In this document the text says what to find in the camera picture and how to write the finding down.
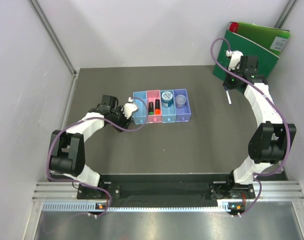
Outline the blue white marker pen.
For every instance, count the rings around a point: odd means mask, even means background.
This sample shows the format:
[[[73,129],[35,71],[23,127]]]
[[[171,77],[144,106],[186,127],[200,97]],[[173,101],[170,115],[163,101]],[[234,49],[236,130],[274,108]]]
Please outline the blue white marker pen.
[[[230,96],[230,93],[229,93],[229,89],[224,87],[224,90],[225,90],[225,93],[226,93],[228,104],[231,105],[232,101],[231,101],[231,96]]]

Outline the light blue drawer bin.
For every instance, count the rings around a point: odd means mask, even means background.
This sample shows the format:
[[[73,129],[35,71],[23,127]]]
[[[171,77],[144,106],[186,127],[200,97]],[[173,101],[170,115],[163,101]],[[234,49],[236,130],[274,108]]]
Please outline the light blue drawer bin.
[[[148,115],[147,108],[148,98],[146,91],[133,92],[133,102],[138,106],[138,111],[132,115],[132,119],[136,125],[142,125]]]

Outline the green black highlighter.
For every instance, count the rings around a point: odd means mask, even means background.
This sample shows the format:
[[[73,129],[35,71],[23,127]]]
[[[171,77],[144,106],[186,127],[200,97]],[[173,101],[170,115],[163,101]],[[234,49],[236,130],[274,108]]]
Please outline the green black highlighter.
[[[154,103],[152,101],[148,103],[148,114],[154,115]]]

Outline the orange black highlighter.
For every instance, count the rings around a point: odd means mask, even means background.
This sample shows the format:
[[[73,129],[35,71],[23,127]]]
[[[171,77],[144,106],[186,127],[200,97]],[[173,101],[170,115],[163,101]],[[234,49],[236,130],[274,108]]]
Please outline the orange black highlighter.
[[[154,114],[155,115],[160,115],[161,114],[161,108],[160,108],[160,100],[156,99],[155,104],[154,104]]]

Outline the green ring binder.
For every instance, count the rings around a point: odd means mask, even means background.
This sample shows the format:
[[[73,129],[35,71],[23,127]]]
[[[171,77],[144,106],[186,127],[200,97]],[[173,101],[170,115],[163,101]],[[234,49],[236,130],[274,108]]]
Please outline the green ring binder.
[[[257,43],[237,34],[238,26],[238,22],[230,22],[224,34],[224,38],[230,43],[231,50],[240,51],[245,56],[256,56],[259,74],[268,77],[280,59],[280,55],[275,55]]]

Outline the blue round tub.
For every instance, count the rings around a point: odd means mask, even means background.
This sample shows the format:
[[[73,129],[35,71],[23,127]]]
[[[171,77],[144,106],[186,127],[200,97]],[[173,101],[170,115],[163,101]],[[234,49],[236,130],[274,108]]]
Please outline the blue round tub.
[[[161,96],[161,104],[165,108],[169,108],[174,101],[174,95],[171,90],[163,90],[160,93]]]

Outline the clear paper clip jar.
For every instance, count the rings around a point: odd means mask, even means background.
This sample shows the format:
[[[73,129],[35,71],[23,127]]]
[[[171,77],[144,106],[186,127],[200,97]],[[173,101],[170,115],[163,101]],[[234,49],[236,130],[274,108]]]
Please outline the clear paper clip jar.
[[[184,108],[186,105],[186,102],[187,102],[187,98],[183,94],[178,94],[175,97],[175,104],[178,109]]]

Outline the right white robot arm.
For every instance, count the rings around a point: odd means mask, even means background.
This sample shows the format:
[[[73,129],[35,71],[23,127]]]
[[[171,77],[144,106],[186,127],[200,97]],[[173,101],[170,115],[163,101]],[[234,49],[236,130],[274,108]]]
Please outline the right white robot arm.
[[[238,89],[250,103],[257,129],[248,144],[248,157],[226,179],[225,192],[231,198],[249,190],[254,175],[278,164],[286,155],[286,130],[282,118],[271,106],[273,102],[268,82],[258,73],[258,58],[244,56],[240,51],[226,52],[228,72],[223,86],[227,90]]]

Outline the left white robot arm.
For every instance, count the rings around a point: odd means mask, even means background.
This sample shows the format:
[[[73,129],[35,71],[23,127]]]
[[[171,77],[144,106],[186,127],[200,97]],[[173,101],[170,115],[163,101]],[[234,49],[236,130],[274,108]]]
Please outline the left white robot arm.
[[[106,125],[118,132],[127,130],[132,115],[139,109],[132,98],[118,105],[114,96],[104,95],[97,107],[90,109],[85,117],[67,127],[55,130],[51,135],[47,172],[53,171],[88,186],[94,198],[101,198],[106,191],[101,175],[86,165],[85,142]]]

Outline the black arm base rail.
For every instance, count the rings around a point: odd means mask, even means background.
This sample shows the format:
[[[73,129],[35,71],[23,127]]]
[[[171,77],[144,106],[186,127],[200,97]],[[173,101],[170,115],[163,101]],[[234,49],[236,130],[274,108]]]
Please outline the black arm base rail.
[[[210,207],[223,199],[252,200],[254,187],[227,192],[227,173],[104,174],[113,207]]]

